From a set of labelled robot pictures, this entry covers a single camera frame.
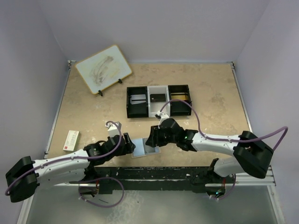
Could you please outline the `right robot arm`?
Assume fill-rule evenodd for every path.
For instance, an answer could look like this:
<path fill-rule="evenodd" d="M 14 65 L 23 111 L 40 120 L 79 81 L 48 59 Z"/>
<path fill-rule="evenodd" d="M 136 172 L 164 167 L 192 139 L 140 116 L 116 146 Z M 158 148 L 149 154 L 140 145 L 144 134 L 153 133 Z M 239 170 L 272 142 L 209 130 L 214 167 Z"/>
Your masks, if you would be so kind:
<path fill-rule="evenodd" d="M 145 142 L 149 147 L 175 144 L 184 151 L 210 151 L 226 154 L 226 159 L 216 159 L 212 170 L 220 177 L 247 173 L 252 177 L 266 177 L 273 156 L 273 149 L 253 133 L 243 131 L 240 135 L 200 134 L 197 130 L 184 129 L 174 119 L 168 118 L 152 126 Z"/>

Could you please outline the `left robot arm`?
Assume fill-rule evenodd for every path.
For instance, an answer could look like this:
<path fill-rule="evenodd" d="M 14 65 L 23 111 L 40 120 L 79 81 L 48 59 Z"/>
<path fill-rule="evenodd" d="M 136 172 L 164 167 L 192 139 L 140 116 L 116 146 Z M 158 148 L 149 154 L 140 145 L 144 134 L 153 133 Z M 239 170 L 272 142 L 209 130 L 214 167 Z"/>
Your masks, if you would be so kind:
<path fill-rule="evenodd" d="M 32 160 L 26 156 L 6 173 L 5 195 L 11 202 L 21 202 L 31 197 L 37 188 L 46 188 L 63 182 L 86 183 L 99 175 L 95 167 L 115 156 L 133 153 L 135 144 L 128 133 L 108 137 L 89 144 L 83 149 L 52 159 Z"/>

